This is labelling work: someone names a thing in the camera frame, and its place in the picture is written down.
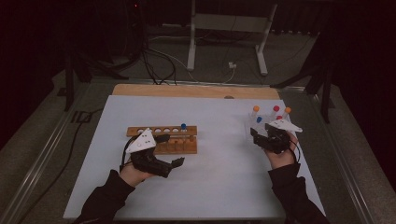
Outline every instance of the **gray carpet floor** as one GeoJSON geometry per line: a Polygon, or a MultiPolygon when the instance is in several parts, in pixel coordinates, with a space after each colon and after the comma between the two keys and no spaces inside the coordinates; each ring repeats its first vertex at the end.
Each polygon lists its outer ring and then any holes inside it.
{"type": "MultiPolygon", "coordinates": [[[[164,33],[159,36],[169,36],[169,34],[164,33]]],[[[306,55],[315,43],[315,38],[307,35],[270,35],[264,51],[269,74],[263,77],[259,74],[254,53],[254,46],[261,39],[259,35],[251,35],[232,44],[207,44],[198,40],[195,69],[192,72],[188,72],[184,67],[187,63],[189,40],[183,36],[183,33],[178,34],[178,37],[151,36],[149,41],[151,49],[173,57],[178,85],[276,84],[300,71],[306,55]],[[228,68],[228,62],[236,63],[234,71],[228,68]]],[[[173,71],[173,65],[164,58],[148,54],[148,61],[159,80],[173,71]]],[[[0,151],[0,214],[4,214],[7,206],[12,202],[18,187],[21,186],[22,180],[40,151],[53,145],[55,149],[49,155],[48,164],[36,180],[35,187],[28,192],[29,197],[22,203],[21,215],[28,212],[22,223],[70,223],[70,220],[63,219],[64,209],[100,119],[98,112],[93,115],[91,122],[83,124],[73,144],[73,137],[78,129],[78,124],[71,122],[74,112],[103,108],[107,96],[118,83],[152,82],[143,61],[120,72],[121,75],[128,77],[128,80],[116,80],[98,71],[92,71],[94,77],[91,83],[76,81],[77,99],[69,112],[64,112],[65,99],[57,96],[58,90],[64,87],[64,72],[55,76],[54,91],[0,151]],[[64,120],[66,120],[64,131],[53,140],[55,130],[64,120]],[[70,148],[73,148],[72,157],[66,169],[44,197],[30,210],[34,201],[62,170],[70,148]]],[[[174,78],[169,78],[164,84],[174,85],[174,78]]],[[[294,83],[281,91],[280,96],[286,105],[292,108],[306,108],[293,112],[291,116],[296,120],[296,125],[304,127],[304,134],[299,136],[299,140],[304,146],[305,158],[330,222],[396,223],[395,193],[381,172],[340,91],[332,86],[332,107],[329,109],[331,123],[325,124],[316,112],[320,92],[317,96],[310,96],[301,91],[300,87],[306,85],[308,80],[309,78],[305,78],[294,83]],[[340,165],[340,161],[347,164],[347,167],[340,165]]],[[[283,223],[283,220],[280,218],[256,222],[283,223]]],[[[248,221],[205,223],[248,223],[248,221]]]]}

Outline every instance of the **person's left hand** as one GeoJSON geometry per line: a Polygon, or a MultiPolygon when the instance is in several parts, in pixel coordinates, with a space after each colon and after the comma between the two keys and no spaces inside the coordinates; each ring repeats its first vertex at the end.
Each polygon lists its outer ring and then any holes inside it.
{"type": "Polygon", "coordinates": [[[155,175],[135,169],[132,163],[126,164],[120,172],[120,177],[132,187],[136,187],[143,180],[152,176],[155,175]]]}

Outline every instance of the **person's right hand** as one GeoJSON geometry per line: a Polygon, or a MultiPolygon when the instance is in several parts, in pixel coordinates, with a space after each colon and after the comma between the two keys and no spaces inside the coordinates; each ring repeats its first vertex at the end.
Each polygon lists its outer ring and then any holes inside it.
{"type": "Polygon", "coordinates": [[[290,165],[294,163],[294,157],[291,153],[294,153],[294,149],[296,148],[297,145],[297,138],[296,136],[294,136],[292,133],[287,132],[287,134],[290,136],[290,149],[293,151],[291,152],[290,150],[285,150],[280,154],[275,154],[272,151],[269,151],[267,149],[264,149],[265,154],[268,157],[268,160],[271,163],[271,167],[273,169],[282,167],[282,166],[286,166],[286,165],[290,165]]]}

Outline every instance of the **black sleeve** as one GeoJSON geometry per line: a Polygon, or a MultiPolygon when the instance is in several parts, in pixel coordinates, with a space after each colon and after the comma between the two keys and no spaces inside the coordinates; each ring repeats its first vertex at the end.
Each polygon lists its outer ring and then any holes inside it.
{"type": "Polygon", "coordinates": [[[283,166],[268,172],[273,182],[273,191],[285,209],[287,222],[329,223],[306,194],[305,178],[297,177],[300,164],[283,166]]]}
{"type": "Polygon", "coordinates": [[[111,170],[107,182],[91,193],[82,207],[81,215],[73,223],[111,224],[132,191],[134,187],[125,183],[117,171],[111,170]]]}

